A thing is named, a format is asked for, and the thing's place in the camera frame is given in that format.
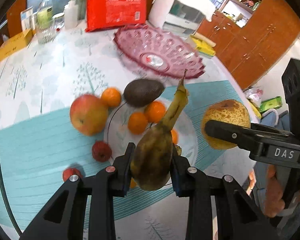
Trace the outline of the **right hand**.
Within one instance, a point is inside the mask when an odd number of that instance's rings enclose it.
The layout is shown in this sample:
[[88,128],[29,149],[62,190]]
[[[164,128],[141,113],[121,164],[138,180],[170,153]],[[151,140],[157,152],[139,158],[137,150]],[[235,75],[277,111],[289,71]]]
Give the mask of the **right hand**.
[[275,217],[285,208],[285,202],[282,199],[283,189],[280,183],[275,178],[276,168],[274,165],[269,165],[267,168],[267,189],[266,200],[264,203],[263,213],[269,217]]

